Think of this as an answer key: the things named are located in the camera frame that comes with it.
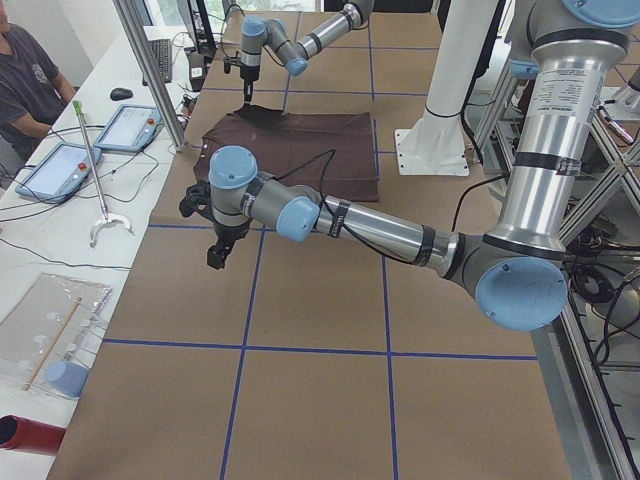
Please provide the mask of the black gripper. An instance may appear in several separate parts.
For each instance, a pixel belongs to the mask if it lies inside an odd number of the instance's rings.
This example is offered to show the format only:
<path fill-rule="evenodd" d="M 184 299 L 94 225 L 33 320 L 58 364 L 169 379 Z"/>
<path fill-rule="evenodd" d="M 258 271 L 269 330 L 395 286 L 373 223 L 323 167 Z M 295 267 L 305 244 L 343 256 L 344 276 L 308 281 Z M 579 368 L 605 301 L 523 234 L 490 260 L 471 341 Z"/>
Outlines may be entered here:
<path fill-rule="evenodd" d="M 259 80 L 260 66 L 247 66 L 242 65 L 240 67 L 240 76 L 244 82 L 243 96 L 244 103 L 250 105 L 253 99 L 254 83 Z"/>
<path fill-rule="evenodd" d="M 207 265 L 213 269 L 224 269 L 226 259 L 235 243 L 246 237 L 249 228 L 249 221 L 238 225 L 226 225 L 215 221 L 214 230 L 217 235 L 217 241 L 207 251 Z"/>

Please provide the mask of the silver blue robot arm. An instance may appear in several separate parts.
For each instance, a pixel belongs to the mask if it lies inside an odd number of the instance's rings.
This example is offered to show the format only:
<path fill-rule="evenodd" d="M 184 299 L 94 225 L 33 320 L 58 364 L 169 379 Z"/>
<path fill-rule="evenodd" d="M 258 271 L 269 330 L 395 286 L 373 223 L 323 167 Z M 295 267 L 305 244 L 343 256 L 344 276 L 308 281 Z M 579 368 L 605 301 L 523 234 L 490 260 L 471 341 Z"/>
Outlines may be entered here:
<path fill-rule="evenodd" d="M 247 16 L 242 23 L 241 50 L 235 57 L 243 80 L 244 103 L 250 104 L 258 81 L 262 51 L 277 57 L 292 76 L 302 74 L 309 60 L 343 35 L 362 27 L 370 18 L 374 1 L 346 1 L 342 9 L 298 41 L 292 41 L 276 19 Z"/>
<path fill-rule="evenodd" d="M 554 321 L 567 301 L 559 229 L 607 72 L 624 59 L 639 21 L 635 1 L 520 1 L 507 71 L 534 82 L 496 225 L 475 236 L 439 232 L 321 190 L 285 186 L 254 155 L 225 146 L 209 167 L 217 242 L 208 264 L 224 266 L 252 221 L 300 242 L 317 230 L 347 237 L 404 264 L 428 267 L 465 289 L 508 329 Z"/>

